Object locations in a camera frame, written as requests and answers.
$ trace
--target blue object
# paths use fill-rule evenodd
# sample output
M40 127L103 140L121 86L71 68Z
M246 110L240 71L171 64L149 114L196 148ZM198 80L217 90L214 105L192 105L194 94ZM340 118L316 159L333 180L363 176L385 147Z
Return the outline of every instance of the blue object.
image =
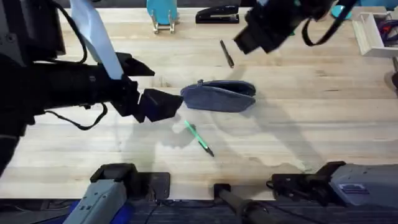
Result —
M343 11L343 9L344 9L344 6L339 6L339 5L334 6L334 7L331 9L331 14L332 14L335 18L337 18L337 17L340 15L340 13ZM349 12L349 13L347 14L347 16L346 16L345 19L351 18L351 15L352 15L352 13Z
M169 11L173 20L177 20L177 0L147 0L147 11L160 25L170 25Z
M76 202L73 202L70 207L69 207L69 213L71 213L76 206L79 204L79 200L77 200ZM117 214L115 214L113 220L111 221L110 224L128 224L132 218L132 214L134 212L134 208L132 207L132 205L125 203L123 205L123 207L121 207L119 209L119 211L117 212ZM57 220L51 220L48 222L45 222L45 224L61 224L65 221L67 217L63 217Z
M256 102L254 85L239 80L199 80L183 88L181 95L188 108L197 110L242 112Z

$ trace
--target blue cloth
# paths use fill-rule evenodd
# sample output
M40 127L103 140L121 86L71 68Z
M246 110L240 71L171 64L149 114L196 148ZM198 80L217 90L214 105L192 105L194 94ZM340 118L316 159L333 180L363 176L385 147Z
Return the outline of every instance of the blue cloth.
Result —
M76 202L73 202L70 205L69 208L69 213L71 213L76 206L79 204L79 201L77 200ZM119 209L119 211L115 214L113 220L111 221L110 224L127 224L129 223L129 221L132 218L132 214L134 212L134 208L132 207L132 205L125 203L123 205L123 207L121 207ZM61 224L63 223L65 220L67 219L67 217L63 217L63 218L58 218L56 220L50 220L48 222L45 222L45 224Z

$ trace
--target teal holder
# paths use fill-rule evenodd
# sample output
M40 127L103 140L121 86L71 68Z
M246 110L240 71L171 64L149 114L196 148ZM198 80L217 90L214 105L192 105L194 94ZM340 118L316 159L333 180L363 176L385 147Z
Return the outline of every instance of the teal holder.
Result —
M155 34L160 30L169 30L171 34L175 32L178 20L177 0L147 0L147 11Z

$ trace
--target green pen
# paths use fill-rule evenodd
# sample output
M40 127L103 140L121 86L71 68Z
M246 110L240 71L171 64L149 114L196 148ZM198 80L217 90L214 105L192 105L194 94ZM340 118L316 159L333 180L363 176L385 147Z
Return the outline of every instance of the green pen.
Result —
M212 157L214 157L213 152L211 151L211 149L208 147L208 145L204 142L204 140L199 136L199 134L195 131L195 128L193 128L191 126L191 124L185 120L185 125L187 126L187 128L189 128L189 130L191 130L192 134L198 139L199 144L202 146L202 148L209 153Z

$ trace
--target gray device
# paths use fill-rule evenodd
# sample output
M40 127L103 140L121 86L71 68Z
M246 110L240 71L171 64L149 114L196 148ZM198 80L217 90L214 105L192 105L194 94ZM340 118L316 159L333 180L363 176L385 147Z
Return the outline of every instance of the gray device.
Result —
M274 174L274 197L316 201L323 206L379 205L398 208L398 164L365 166L329 162L315 174Z
M330 186L349 205L398 208L398 165L346 164L332 175Z
M88 186L86 194L63 224L109 224L126 200L122 182L98 180Z

